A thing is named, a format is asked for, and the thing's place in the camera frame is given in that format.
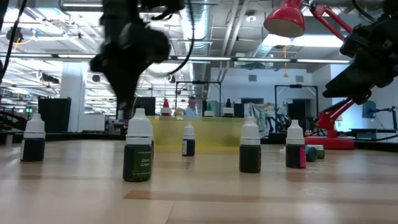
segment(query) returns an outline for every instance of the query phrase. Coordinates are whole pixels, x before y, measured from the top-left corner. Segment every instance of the yellow translucent container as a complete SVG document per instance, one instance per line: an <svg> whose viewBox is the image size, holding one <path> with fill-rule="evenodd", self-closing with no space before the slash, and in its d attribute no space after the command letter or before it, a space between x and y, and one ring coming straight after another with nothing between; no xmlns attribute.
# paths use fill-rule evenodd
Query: yellow translucent container
<svg viewBox="0 0 398 224"><path fill-rule="evenodd" d="M192 122L196 152L239 151L244 118L148 116L154 127L156 151L181 152L184 127Z"/></svg>

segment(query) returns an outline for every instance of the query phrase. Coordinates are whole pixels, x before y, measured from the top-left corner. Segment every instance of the red lamp shade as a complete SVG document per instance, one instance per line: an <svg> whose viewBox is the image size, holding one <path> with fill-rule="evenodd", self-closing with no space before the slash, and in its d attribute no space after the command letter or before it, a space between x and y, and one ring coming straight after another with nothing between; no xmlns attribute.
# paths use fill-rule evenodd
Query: red lamp shade
<svg viewBox="0 0 398 224"><path fill-rule="evenodd" d="M300 37L305 32L305 19L300 8L302 0L284 0L264 21L264 27L282 37Z"/></svg>

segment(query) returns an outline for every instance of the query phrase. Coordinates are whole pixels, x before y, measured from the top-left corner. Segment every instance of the pink label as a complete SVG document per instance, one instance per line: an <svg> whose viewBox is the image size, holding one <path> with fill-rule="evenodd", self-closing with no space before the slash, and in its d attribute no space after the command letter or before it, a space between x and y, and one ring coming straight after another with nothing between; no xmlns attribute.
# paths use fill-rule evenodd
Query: pink label
<svg viewBox="0 0 398 224"><path fill-rule="evenodd" d="M305 168L307 166L307 158L305 156L305 147L300 147L300 167Z"/></svg>

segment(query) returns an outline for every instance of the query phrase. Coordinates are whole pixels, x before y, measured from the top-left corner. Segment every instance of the person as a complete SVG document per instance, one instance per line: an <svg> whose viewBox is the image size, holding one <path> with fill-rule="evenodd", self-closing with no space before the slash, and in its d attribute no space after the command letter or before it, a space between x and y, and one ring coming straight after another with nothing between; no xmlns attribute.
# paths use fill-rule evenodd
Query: person
<svg viewBox="0 0 398 224"><path fill-rule="evenodd" d="M194 96L191 96L188 100L188 106L185 109L185 116L186 117L196 117L197 114L197 99Z"/></svg>

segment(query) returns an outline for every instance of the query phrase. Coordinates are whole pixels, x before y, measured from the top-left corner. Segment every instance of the bottle label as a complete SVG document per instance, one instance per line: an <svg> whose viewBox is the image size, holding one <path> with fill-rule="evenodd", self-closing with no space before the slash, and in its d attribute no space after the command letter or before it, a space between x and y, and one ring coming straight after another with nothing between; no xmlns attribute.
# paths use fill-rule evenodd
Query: bottle label
<svg viewBox="0 0 398 224"><path fill-rule="evenodd" d="M182 154L183 154L183 155L187 155L187 146L188 146L187 141L186 141L186 140L183 140L183 141L182 141Z"/></svg>
<svg viewBox="0 0 398 224"><path fill-rule="evenodd" d="M134 150L134 169L132 178L148 178L152 171L152 151L148 149Z"/></svg>
<svg viewBox="0 0 398 224"><path fill-rule="evenodd" d="M22 140L21 144L21 160L24 158L25 140Z"/></svg>
<svg viewBox="0 0 398 224"><path fill-rule="evenodd" d="M307 158L305 155L305 147L300 147L300 167L305 168Z"/></svg>

